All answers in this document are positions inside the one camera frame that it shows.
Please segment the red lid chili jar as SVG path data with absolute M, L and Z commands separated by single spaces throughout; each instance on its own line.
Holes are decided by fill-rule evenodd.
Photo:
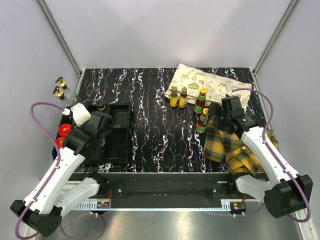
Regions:
M 58 134 L 61 137 L 65 137 L 73 129 L 70 123 L 64 123 L 58 128 Z
M 60 136 L 56 139 L 56 145 L 60 149 L 63 146 L 63 141 L 66 139 L 66 136 Z

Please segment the clear pump bottle gold top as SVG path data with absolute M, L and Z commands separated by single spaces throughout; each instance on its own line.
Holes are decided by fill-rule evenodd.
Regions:
M 79 96 L 78 96 L 73 90 L 71 90 L 71 89 L 68 87 L 67 83 L 64 81 L 64 79 L 63 79 L 62 76 L 60 76 L 60 77 L 55 81 L 55 83 L 57 84 L 57 86 L 59 87 L 59 89 L 64 92 L 64 94 L 65 94 L 67 97 L 70 97 L 70 98 L 74 101 L 74 105 L 81 102 Z

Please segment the yellow label bottle brown cap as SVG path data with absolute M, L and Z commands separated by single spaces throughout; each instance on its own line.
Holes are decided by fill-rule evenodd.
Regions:
M 178 105 L 178 88 L 176 86 L 171 87 L 169 105 L 171 108 L 175 108 Z

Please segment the short green label sauce bottle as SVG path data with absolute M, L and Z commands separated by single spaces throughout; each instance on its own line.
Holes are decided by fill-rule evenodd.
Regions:
M 198 118 L 198 121 L 197 121 L 197 124 L 196 124 L 196 127 L 195 127 L 195 131 L 198 133 L 198 134 L 203 134 L 205 133 L 206 129 L 207 129 L 207 126 L 208 124 L 205 123 L 205 119 L 207 117 L 207 114 L 208 114 L 208 111 L 209 111 L 209 108 L 205 107 L 199 118 Z

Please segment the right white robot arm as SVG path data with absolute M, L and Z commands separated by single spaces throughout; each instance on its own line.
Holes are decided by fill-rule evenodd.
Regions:
M 237 176 L 227 185 L 228 195 L 235 199 L 249 195 L 263 202 L 274 218 L 306 209 L 303 222 L 307 222 L 311 217 L 312 179 L 307 174 L 300 175 L 290 166 L 267 136 L 262 121 L 254 114 L 245 113 L 240 98 L 228 96 L 222 99 L 222 104 L 211 103 L 207 118 L 219 130 L 240 138 L 257 157 L 268 177 L 268 182 L 264 182 L 252 175 Z

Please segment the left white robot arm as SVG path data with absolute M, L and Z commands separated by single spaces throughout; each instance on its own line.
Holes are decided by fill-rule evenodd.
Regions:
M 76 168 L 101 146 L 113 130 L 112 116 L 100 111 L 71 130 L 57 150 L 57 158 L 34 190 L 23 200 L 15 200 L 10 210 L 18 217 L 15 226 L 20 240 L 19 226 L 25 223 L 37 234 L 52 235 L 62 219 L 79 203 L 90 197 L 103 198 L 110 193 L 109 180 L 98 172 L 91 172 L 81 183 L 61 193 Z

